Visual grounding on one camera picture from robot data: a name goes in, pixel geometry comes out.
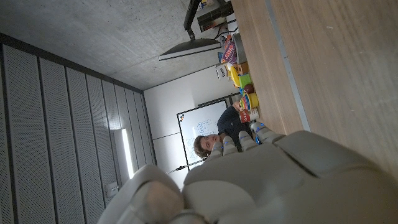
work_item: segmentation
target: wall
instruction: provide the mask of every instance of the wall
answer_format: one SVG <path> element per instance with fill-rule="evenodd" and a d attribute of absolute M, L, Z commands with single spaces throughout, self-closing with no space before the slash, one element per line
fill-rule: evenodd
<path fill-rule="evenodd" d="M 144 96 L 13 47 L 0 44 L 1 218 L 96 223 L 121 186 L 113 130 L 135 171 L 155 164 Z"/>
<path fill-rule="evenodd" d="M 219 80 L 215 66 L 144 91 L 158 166 L 165 172 L 187 165 L 177 113 L 238 92 L 232 82 Z M 182 188 L 187 170 L 171 174 Z"/>

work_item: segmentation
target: whiteboard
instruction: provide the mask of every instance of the whiteboard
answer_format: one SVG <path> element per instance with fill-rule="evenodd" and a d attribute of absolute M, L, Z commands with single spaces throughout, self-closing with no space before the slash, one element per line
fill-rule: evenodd
<path fill-rule="evenodd" d="M 218 134 L 217 121 L 226 109 L 226 100 L 177 114 L 181 138 L 188 164 L 201 160 L 195 154 L 193 142 L 199 135 Z"/>

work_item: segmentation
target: yellow toy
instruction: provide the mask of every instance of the yellow toy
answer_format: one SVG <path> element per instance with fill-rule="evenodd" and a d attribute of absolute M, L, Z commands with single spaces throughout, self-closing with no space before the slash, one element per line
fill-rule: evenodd
<path fill-rule="evenodd" d="M 227 69 L 228 69 L 228 73 L 229 73 L 229 76 L 231 77 L 231 79 L 232 79 L 232 81 L 234 82 L 234 84 L 235 84 L 235 86 L 236 87 L 241 87 L 240 85 L 239 85 L 239 77 L 238 77 L 238 73 L 236 72 L 236 69 L 232 66 L 232 64 L 231 63 L 227 63 L 226 64 L 226 67 L 227 67 Z"/>

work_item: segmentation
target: wooden table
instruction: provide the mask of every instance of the wooden table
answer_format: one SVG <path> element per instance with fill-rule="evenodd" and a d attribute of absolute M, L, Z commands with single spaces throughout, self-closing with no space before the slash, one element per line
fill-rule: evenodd
<path fill-rule="evenodd" d="M 398 2 L 232 2 L 263 121 L 308 125 L 398 179 Z"/>

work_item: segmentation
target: dark shirt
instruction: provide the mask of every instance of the dark shirt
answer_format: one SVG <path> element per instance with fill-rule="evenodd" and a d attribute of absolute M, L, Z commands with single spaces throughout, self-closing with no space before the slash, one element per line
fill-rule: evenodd
<path fill-rule="evenodd" d="M 246 131 L 250 136 L 252 136 L 249 123 L 241 122 L 239 112 L 237 112 L 233 106 L 230 106 L 224 111 L 217 122 L 217 127 L 219 135 L 225 133 L 232 138 L 238 151 L 241 151 L 242 148 L 239 141 L 239 132 Z"/>

